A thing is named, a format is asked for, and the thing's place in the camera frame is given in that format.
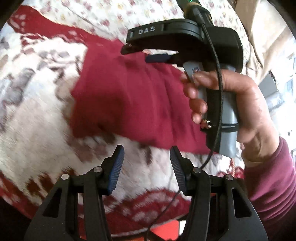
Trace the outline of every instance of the metal screw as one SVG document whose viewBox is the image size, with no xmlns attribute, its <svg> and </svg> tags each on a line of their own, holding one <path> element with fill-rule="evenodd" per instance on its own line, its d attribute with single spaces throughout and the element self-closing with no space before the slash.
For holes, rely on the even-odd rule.
<svg viewBox="0 0 296 241">
<path fill-rule="evenodd" d="M 102 171 L 102 168 L 101 167 L 95 167 L 94 168 L 94 172 L 101 172 Z"/>
<path fill-rule="evenodd" d="M 202 129 L 211 129 L 213 127 L 213 124 L 209 120 L 202 119 L 200 122 L 200 127 Z"/>
<path fill-rule="evenodd" d="M 63 180 L 67 180 L 69 178 L 69 174 L 65 173 L 62 175 Z"/>
<path fill-rule="evenodd" d="M 199 167 L 194 167 L 193 168 L 193 172 L 195 172 L 195 173 L 201 173 L 202 170 Z"/>
<path fill-rule="evenodd" d="M 226 174 L 224 177 L 229 181 L 233 180 L 233 176 L 230 174 Z"/>
</svg>

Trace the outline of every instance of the black cord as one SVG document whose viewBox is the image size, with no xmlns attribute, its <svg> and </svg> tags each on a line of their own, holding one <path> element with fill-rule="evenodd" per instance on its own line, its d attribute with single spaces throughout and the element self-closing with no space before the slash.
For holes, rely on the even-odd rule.
<svg viewBox="0 0 296 241">
<path fill-rule="evenodd" d="M 173 204 L 174 200 L 176 199 L 176 197 L 178 196 L 178 194 L 180 193 L 180 189 L 178 190 L 178 192 L 174 195 L 173 199 L 170 201 L 170 203 L 166 206 L 166 208 L 157 216 L 156 219 L 154 219 L 154 221 L 149 225 L 149 227 L 147 228 L 147 231 L 145 233 L 144 236 L 144 240 L 148 241 L 148 234 L 150 232 L 151 227 L 160 219 L 160 217 L 170 208 L 170 206 Z"/>
<path fill-rule="evenodd" d="M 222 74 L 221 74 L 221 68 L 220 68 L 220 63 L 219 63 L 219 59 L 215 50 L 215 47 L 211 41 L 211 38 L 209 36 L 209 33 L 207 32 L 206 26 L 205 26 L 205 21 L 202 17 L 202 14 L 200 13 L 198 7 L 194 7 L 193 9 L 193 14 L 195 16 L 196 22 L 197 24 L 201 25 L 202 30 L 204 32 L 204 35 L 211 47 L 211 53 L 213 58 L 215 59 L 215 63 L 216 63 L 216 71 L 217 71 L 217 77 L 218 77 L 218 83 L 219 83 L 219 97 L 220 97 L 220 105 L 219 105 L 219 121 L 218 121 L 218 126 L 217 126 L 217 130 L 216 130 L 216 137 L 215 137 L 215 141 L 214 144 L 212 146 L 212 149 L 207 157 L 207 160 L 204 162 L 204 164 L 202 164 L 202 166 L 200 167 L 201 169 L 203 169 L 211 160 L 211 157 L 214 153 L 214 149 L 216 148 L 218 139 L 219 139 L 219 135 L 220 135 L 220 129 L 221 129 L 221 124 L 222 124 L 222 113 L 223 113 L 223 82 L 222 82 Z"/>
<path fill-rule="evenodd" d="M 206 26 L 205 26 L 205 21 L 203 20 L 203 17 L 199 11 L 199 9 L 197 7 L 195 7 L 193 9 L 193 14 L 196 18 L 196 22 L 197 24 L 200 24 L 202 27 L 202 30 L 204 32 L 204 35 L 211 47 L 211 52 L 212 52 L 212 56 L 215 59 L 215 63 L 216 63 L 216 71 L 217 71 L 217 77 L 218 77 L 218 83 L 219 83 L 219 97 L 220 97 L 220 106 L 219 106 L 219 121 L 218 121 L 218 126 L 217 126 L 217 131 L 216 131 L 216 137 L 215 137 L 215 141 L 213 144 L 213 147 L 207 157 L 207 160 L 204 162 L 204 164 L 202 164 L 202 166 L 200 167 L 201 169 L 203 169 L 211 160 L 211 157 L 214 153 L 214 149 L 217 145 L 218 139 L 219 139 L 219 135 L 220 135 L 220 129 L 221 129 L 221 124 L 222 124 L 222 112 L 223 112 L 223 82 L 222 82 L 222 74 L 221 74 L 221 68 L 220 68 L 220 63 L 219 63 L 219 59 L 215 50 L 215 47 L 211 41 L 211 38 L 209 36 L 209 33 L 207 32 Z M 180 193 L 180 190 L 174 195 L 172 201 L 170 201 L 170 203 L 167 205 L 167 207 L 158 215 L 158 217 L 149 225 L 149 227 L 147 228 L 147 232 L 145 233 L 144 236 L 144 241 L 148 241 L 148 234 L 150 232 L 151 227 L 159 220 L 159 218 L 170 208 L 170 206 L 172 205 L 173 201 L 176 199 L 177 195 Z"/>
</svg>

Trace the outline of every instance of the patterned blanket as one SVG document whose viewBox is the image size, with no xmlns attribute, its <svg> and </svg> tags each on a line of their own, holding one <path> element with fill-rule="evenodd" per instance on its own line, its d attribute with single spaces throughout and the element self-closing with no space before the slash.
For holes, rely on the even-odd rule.
<svg viewBox="0 0 296 241">
<path fill-rule="evenodd" d="M 227 1 L 201 2 L 212 11 L 216 25 L 233 27 L 247 40 Z M 31 7 L 21 6 L 0 35 L 0 196 L 32 218 L 62 174 L 84 174 L 122 144 L 126 158 L 117 188 L 104 198 L 108 225 L 113 236 L 144 231 L 178 190 L 168 150 L 112 133 L 73 138 L 67 122 L 73 106 L 70 91 L 83 68 L 87 44 L 107 41 L 97 35 L 124 41 L 128 28 L 180 18 L 181 10 L 170 0 L 25 4 Z M 244 46 L 246 62 L 248 42 Z M 182 154 L 194 166 L 206 158 Z M 243 167 L 238 146 L 236 158 L 214 155 L 205 171 L 242 177 Z M 158 223 L 186 214 L 189 203 L 178 196 Z M 81 225 L 82 207 L 80 196 Z"/>
</svg>

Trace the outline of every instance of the red sleeve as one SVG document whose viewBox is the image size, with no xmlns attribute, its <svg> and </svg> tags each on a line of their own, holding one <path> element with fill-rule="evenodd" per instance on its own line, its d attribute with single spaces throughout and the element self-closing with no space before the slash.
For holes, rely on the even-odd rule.
<svg viewBox="0 0 296 241">
<path fill-rule="evenodd" d="M 249 199 L 271 240 L 296 207 L 295 168 L 283 138 L 269 161 L 245 169 L 245 181 Z"/>
</svg>

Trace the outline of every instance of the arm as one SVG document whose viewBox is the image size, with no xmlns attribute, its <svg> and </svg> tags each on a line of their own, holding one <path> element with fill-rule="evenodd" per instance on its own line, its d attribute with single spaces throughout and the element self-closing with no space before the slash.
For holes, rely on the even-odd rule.
<svg viewBox="0 0 296 241">
<path fill-rule="evenodd" d="M 269 158 L 257 163 L 245 159 L 245 164 L 249 199 L 271 239 L 282 226 L 288 225 L 287 222 L 294 222 L 291 218 L 296 214 L 293 209 L 296 202 L 296 174 L 288 144 L 280 138 L 277 150 Z"/>
<path fill-rule="evenodd" d="M 222 76 L 224 89 L 236 94 L 240 118 L 237 141 L 244 146 L 242 157 L 246 164 L 249 198 L 271 240 L 288 222 L 294 222 L 296 216 L 296 174 L 289 148 L 286 141 L 279 138 L 266 101 L 255 82 L 246 75 L 226 70 L 222 71 Z M 198 85 L 218 89 L 215 72 L 198 72 L 193 78 Z M 192 119 L 199 124 L 207 104 L 198 98 L 198 86 L 190 83 L 185 75 L 181 81 L 184 94 L 190 99 Z"/>
</svg>

